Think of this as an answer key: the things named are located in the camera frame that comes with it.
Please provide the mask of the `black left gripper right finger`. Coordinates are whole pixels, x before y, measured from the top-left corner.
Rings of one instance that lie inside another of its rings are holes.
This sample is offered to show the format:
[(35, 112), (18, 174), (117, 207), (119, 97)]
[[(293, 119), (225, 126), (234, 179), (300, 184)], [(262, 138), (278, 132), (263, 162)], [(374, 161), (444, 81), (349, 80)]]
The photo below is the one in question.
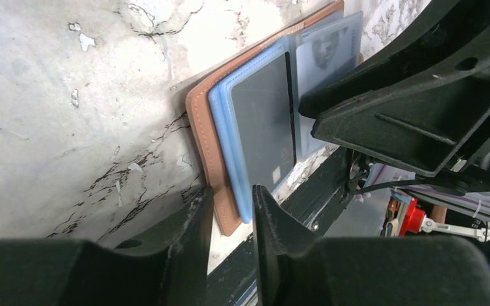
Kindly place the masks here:
[[(254, 221), (264, 186), (252, 188)], [(490, 267), (456, 237), (316, 237), (290, 255), (296, 282), (275, 305), (490, 305)]]

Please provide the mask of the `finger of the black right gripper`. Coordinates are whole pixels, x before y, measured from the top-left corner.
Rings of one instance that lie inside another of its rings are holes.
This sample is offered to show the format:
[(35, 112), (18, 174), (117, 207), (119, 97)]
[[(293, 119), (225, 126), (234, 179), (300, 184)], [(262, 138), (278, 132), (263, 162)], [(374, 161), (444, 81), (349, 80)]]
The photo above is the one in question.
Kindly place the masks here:
[(338, 81), (301, 100), (299, 113), (317, 116), (354, 96), (394, 85), (438, 64), (490, 25), (490, 1), (431, 1), (391, 43)]
[(319, 114), (315, 138), (432, 177), (490, 151), (490, 58), (468, 57), (367, 90)]

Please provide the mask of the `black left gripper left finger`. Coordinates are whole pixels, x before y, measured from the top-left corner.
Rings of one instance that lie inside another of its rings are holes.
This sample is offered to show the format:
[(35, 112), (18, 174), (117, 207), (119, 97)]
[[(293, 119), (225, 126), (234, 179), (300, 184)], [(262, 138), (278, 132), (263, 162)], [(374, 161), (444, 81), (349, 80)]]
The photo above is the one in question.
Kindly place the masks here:
[(203, 305), (213, 190), (106, 248), (78, 239), (0, 239), (0, 305)]

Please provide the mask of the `white card with portrait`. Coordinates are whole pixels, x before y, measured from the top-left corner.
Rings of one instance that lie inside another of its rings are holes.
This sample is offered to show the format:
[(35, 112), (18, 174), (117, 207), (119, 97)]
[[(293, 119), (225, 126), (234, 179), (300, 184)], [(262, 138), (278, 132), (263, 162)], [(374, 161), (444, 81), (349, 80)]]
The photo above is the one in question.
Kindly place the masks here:
[(299, 113), (303, 97), (340, 80), (359, 62), (363, 12), (344, 16), (335, 6), (325, 7), (303, 21), (294, 35), (292, 102), (295, 151), (303, 161), (327, 145), (311, 136), (314, 120)]

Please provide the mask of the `tan leather card holder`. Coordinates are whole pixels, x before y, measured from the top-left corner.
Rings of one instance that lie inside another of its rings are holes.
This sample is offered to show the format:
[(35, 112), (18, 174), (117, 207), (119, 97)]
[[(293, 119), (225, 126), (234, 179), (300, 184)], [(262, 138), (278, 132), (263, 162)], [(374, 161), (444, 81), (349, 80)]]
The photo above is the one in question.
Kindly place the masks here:
[[(336, 9), (343, 11), (345, 7), (342, 1), (336, 1), (325, 7), (329, 6), (335, 6)], [(214, 189), (215, 216), (220, 231), (226, 236), (232, 235), (240, 225), (251, 222), (251, 187), (253, 185), (248, 179), (230, 91), (237, 79), (247, 70), (286, 52), (288, 53), (288, 83), (292, 102), (291, 64), (293, 63), (294, 35), (303, 29), (304, 20), (274, 33), (229, 60), (192, 88), (186, 96), (186, 110), (205, 177), (207, 183)], [(295, 151), (295, 165), (298, 162), (300, 161)]]

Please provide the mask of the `dark grey credit card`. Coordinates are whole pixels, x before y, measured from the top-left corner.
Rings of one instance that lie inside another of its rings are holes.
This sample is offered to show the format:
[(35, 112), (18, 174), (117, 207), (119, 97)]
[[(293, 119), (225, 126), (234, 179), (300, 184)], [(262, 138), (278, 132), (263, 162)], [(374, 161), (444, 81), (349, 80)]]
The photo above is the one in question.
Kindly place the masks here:
[(274, 192), (295, 165), (288, 53), (241, 75), (230, 93), (249, 182)]

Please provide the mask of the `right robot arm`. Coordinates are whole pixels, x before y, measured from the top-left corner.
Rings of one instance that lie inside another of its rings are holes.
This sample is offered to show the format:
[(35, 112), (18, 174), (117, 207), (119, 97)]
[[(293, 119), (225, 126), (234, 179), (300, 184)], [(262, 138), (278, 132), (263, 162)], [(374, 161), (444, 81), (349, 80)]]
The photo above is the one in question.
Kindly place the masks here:
[(490, 1), (431, 1), (392, 43), (306, 94), (314, 138), (362, 164), (413, 172), (408, 185), (490, 191)]

